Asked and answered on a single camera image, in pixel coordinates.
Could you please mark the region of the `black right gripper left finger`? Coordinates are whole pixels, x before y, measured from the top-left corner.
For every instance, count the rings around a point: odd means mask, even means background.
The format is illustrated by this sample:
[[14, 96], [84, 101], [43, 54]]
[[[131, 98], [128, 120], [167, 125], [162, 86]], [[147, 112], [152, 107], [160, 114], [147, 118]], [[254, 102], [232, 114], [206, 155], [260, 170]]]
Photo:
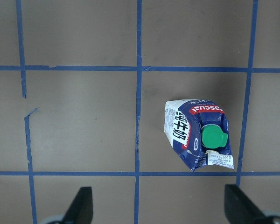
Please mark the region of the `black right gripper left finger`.
[[92, 188], [81, 187], [63, 217], [64, 224], [91, 224], [93, 219]]

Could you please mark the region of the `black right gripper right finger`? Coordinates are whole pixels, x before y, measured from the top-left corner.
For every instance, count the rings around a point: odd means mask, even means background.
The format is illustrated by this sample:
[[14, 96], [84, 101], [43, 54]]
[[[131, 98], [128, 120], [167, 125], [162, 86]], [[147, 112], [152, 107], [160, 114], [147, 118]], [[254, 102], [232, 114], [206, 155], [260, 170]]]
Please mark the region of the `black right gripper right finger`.
[[230, 224], [268, 224], [264, 213], [236, 185], [224, 188], [224, 214]]

